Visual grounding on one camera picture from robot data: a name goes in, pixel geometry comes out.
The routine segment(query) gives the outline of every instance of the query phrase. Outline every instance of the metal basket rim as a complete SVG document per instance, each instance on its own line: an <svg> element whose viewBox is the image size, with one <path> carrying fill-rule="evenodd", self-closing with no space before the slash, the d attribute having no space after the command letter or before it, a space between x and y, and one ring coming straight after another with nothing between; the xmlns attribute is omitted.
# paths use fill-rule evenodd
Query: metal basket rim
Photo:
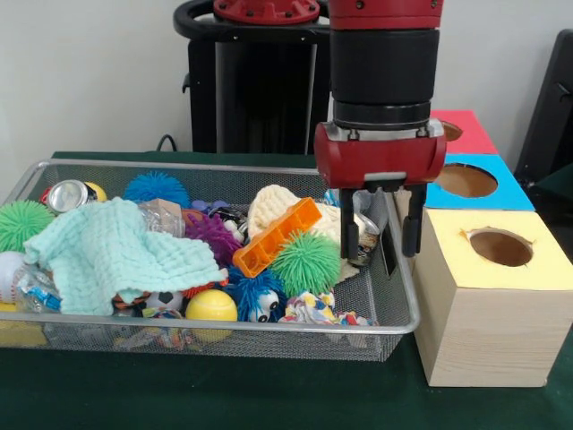
<svg viewBox="0 0 573 430"><path fill-rule="evenodd" d="M153 163L137 161L107 161L90 159L45 159L32 164L24 173L13 191L5 199L4 204L13 202L21 197L22 192L30 186L31 182L41 172L50 166L89 166L89 167L117 167L117 168L160 168L160 169L189 169L189 170L219 170L231 172L253 173L279 173L288 175L319 175L315 168L267 168L251 166L226 166L210 164L184 164L184 163ZM391 194L385 193L384 198L389 211L389 224L392 232L392 241L398 256L398 268L404 282L406 301L409 312L409 323L403 326L342 326L318 325L300 323L262 324L257 322L221 322L200 320L168 320L147 319L136 317L113 316L87 316L64 314L24 314L0 312L0 320L38 322L38 323L69 323L69 324L100 324L100 325L129 325L135 327L166 327L180 329L212 329L236 331L276 331L300 333L332 333L332 334L359 334L359 335L403 335L413 332L420 322L420 310L415 295L414 282L409 271L406 258L401 253L401 227L398 221L396 205Z"/></svg>

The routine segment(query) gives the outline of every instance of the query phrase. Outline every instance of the yellow ball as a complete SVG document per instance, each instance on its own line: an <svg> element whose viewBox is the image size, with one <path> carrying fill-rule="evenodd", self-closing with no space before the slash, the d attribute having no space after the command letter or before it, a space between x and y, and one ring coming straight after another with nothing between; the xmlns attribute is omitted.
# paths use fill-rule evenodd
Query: yellow ball
<svg viewBox="0 0 573 430"><path fill-rule="evenodd" d="M98 202L107 202L107 194L101 186L94 184L93 182L86 182L85 184L96 192Z"/></svg>
<svg viewBox="0 0 573 430"><path fill-rule="evenodd" d="M218 289L202 291L187 305L188 320L236 321L236 305L230 295ZM203 342L217 342L231 334L230 330L193 330L195 337Z"/></svg>

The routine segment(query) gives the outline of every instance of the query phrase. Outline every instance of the red box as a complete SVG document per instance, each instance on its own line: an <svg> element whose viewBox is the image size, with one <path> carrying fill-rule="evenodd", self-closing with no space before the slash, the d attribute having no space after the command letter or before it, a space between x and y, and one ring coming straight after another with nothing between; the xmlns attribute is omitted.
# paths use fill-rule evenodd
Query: red box
<svg viewBox="0 0 573 430"><path fill-rule="evenodd" d="M448 154L498 154L498 150L471 110L434 110L432 117L457 125L464 133L448 142Z"/></svg>

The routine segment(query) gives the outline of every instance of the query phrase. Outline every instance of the mint green towel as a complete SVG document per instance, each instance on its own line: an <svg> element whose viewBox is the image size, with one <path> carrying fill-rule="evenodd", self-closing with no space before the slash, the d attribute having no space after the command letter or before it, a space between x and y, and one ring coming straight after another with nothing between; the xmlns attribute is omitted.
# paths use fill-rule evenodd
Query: mint green towel
<svg viewBox="0 0 573 430"><path fill-rule="evenodd" d="M60 215L24 245L26 262L54 273L63 314L111 315L119 294L179 291L223 280L209 246L149 232L137 205L115 198Z"/></svg>

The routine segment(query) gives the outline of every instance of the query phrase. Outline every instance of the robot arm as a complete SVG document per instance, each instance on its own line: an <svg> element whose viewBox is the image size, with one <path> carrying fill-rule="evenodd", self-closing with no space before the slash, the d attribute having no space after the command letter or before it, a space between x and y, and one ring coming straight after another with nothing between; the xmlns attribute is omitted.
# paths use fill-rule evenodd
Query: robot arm
<svg viewBox="0 0 573 430"><path fill-rule="evenodd" d="M403 253L420 251L426 186L446 153L430 119L443 0L330 0L334 119L317 126L318 169L340 188L342 256L355 258L357 189L412 191Z"/></svg>

